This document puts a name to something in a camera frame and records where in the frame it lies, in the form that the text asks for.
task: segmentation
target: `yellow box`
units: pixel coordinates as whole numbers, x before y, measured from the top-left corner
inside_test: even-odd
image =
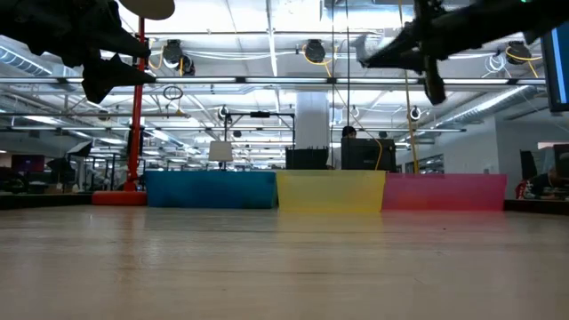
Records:
[[[287,170],[277,172],[280,212],[380,212],[382,171]]]

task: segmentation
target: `pink box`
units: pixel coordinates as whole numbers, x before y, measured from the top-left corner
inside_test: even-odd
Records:
[[[503,211],[505,174],[388,174],[383,210]]]

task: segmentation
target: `blue box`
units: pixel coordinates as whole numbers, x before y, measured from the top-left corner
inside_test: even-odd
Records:
[[[148,206],[271,209],[274,172],[146,172]]]

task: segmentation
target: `computer monitor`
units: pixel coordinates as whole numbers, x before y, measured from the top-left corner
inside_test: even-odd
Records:
[[[551,112],[569,111],[569,22],[541,39]]]
[[[396,145],[392,139],[377,139],[383,147],[378,170],[397,172]],[[380,158],[380,146],[375,139],[341,140],[342,170],[375,170]]]
[[[12,169],[16,172],[43,172],[45,156],[12,155]]]

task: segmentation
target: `white column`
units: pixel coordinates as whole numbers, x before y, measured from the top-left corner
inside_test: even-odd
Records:
[[[296,95],[296,148],[326,148],[330,144],[330,111],[326,92]]]

